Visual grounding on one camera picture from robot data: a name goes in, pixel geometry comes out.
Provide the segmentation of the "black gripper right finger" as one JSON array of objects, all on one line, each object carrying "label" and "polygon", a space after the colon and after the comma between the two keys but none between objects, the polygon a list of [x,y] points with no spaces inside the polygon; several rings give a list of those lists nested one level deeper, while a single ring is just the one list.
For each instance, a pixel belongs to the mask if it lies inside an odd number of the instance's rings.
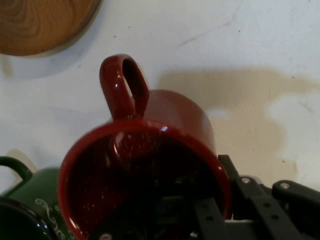
[{"label": "black gripper right finger", "polygon": [[233,221],[230,237],[242,240],[318,240],[319,191],[291,180],[272,187],[240,175],[228,155],[219,155],[229,178]]}]

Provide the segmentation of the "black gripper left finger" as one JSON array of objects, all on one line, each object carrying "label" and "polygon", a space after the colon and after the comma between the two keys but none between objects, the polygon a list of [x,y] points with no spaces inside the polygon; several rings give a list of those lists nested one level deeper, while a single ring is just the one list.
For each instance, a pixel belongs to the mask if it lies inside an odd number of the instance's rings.
[{"label": "black gripper left finger", "polygon": [[214,198],[130,200],[87,236],[89,240],[212,240],[224,218]]}]

